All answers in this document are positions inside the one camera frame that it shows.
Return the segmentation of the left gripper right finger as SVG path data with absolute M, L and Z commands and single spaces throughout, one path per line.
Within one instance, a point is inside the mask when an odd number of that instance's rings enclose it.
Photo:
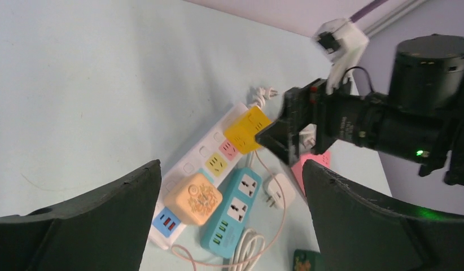
M 327 270 L 464 270 L 464 215 L 400 201 L 313 160 L 303 181 Z

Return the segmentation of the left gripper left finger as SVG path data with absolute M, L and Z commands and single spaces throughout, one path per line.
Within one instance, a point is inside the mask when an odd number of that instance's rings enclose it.
M 61 203 L 0 217 L 0 270 L 138 270 L 160 186 L 153 160 Z

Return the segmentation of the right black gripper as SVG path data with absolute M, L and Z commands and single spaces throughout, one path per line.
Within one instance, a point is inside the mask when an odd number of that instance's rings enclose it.
M 336 141 L 366 147 L 361 138 L 364 98 L 353 95 L 346 79 L 332 94 L 325 79 L 284 93 L 281 112 L 274 122 L 255 135 L 255 141 L 285 165 L 298 161 L 304 152 L 325 153 Z

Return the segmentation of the yellow cube plug adapter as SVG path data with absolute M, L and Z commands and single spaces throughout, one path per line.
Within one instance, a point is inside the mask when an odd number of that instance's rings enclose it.
M 272 123 L 258 106 L 249 108 L 236 118 L 224 131 L 224 136 L 243 155 L 260 148 L 255 135 Z

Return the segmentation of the dark green plug adapter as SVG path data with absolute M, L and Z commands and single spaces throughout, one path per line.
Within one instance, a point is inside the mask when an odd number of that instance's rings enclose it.
M 294 251 L 293 271 L 324 271 L 325 263 L 319 252 L 311 250 L 296 249 Z

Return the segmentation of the white plug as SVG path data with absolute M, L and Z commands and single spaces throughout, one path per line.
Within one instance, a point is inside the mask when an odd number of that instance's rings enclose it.
M 283 173 L 272 174 L 265 182 L 266 203 L 270 208 L 285 210 L 296 198 L 296 191 Z

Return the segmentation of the white multicolour power strip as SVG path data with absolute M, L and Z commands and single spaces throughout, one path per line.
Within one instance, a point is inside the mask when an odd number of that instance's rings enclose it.
M 216 187 L 223 182 L 242 158 L 242 154 L 226 139 L 226 127 L 248 110 L 241 102 L 234 105 L 184 156 L 162 177 L 149 241 L 163 250 L 169 249 L 186 225 L 164 205 L 164 198 L 184 177 L 204 174 Z

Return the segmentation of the beige cube plug adapter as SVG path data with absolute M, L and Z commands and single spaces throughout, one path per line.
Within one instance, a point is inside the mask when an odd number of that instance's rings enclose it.
M 184 177 L 164 198 L 164 205 L 186 225 L 204 225 L 222 202 L 222 194 L 202 173 Z

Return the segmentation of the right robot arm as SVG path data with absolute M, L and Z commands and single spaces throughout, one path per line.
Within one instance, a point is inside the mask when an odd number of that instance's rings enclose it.
M 352 95 L 343 72 L 335 85 L 318 78 L 291 88 L 277 119 L 255 141 L 287 165 L 300 156 L 299 134 L 316 126 L 313 154 L 337 141 L 420 165 L 428 176 L 447 160 L 447 185 L 464 186 L 464 37 L 432 34 L 400 42 L 387 94 Z

